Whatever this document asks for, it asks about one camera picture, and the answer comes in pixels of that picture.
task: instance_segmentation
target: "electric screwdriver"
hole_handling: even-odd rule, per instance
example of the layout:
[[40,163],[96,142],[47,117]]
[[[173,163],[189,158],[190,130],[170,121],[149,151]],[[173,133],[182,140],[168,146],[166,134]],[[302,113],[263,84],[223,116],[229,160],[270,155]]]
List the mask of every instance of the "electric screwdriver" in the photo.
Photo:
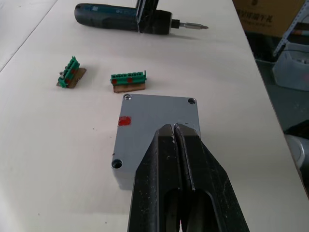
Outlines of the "electric screwdriver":
[[75,7],[75,18],[80,24],[105,28],[138,31],[150,34],[169,34],[170,28],[185,27],[190,29],[207,29],[208,27],[196,23],[181,23],[172,19],[172,13],[153,10],[151,20],[138,19],[138,8],[111,6],[104,4],[80,3]]

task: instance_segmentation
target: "table surface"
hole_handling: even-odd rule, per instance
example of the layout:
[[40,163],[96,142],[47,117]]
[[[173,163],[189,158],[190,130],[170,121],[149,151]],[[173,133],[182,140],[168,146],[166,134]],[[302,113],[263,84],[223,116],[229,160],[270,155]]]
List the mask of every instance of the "table surface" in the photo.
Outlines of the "table surface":
[[[78,3],[58,0],[0,73],[0,231],[126,231],[131,191],[111,170],[122,94],[110,75],[143,70],[135,93],[197,99],[202,141],[251,232],[308,231],[309,202],[231,0],[162,0],[209,26],[169,36],[80,25]],[[72,55],[86,74],[56,87]]]
[[0,71],[56,0],[0,0]]

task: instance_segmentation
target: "floor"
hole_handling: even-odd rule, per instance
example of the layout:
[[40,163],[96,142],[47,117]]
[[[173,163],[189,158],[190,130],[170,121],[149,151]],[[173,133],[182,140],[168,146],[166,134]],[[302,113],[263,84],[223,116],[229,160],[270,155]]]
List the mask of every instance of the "floor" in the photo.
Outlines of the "floor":
[[283,130],[309,119],[309,92],[276,85],[269,62],[257,61],[269,98]]

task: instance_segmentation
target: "green connector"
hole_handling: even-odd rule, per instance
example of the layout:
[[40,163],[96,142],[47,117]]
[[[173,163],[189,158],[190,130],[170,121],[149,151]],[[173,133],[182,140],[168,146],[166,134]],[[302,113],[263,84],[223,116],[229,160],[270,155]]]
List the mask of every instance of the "green connector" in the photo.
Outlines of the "green connector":
[[72,57],[65,70],[60,73],[60,77],[58,78],[58,82],[61,87],[67,88],[70,81],[73,79],[74,75],[77,73],[79,69],[80,63],[76,60],[75,57]]
[[146,71],[145,73],[132,72],[123,74],[113,74],[111,77],[111,83],[113,86],[144,84],[146,80],[147,80]]

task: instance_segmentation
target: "red mark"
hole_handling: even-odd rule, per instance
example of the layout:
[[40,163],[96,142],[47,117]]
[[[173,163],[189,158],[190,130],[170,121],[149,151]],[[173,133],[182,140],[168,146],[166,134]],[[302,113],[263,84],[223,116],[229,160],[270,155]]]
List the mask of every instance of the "red mark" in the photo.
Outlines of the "red mark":
[[131,117],[122,116],[119,117],[118,126],[128,126],[131,125]]

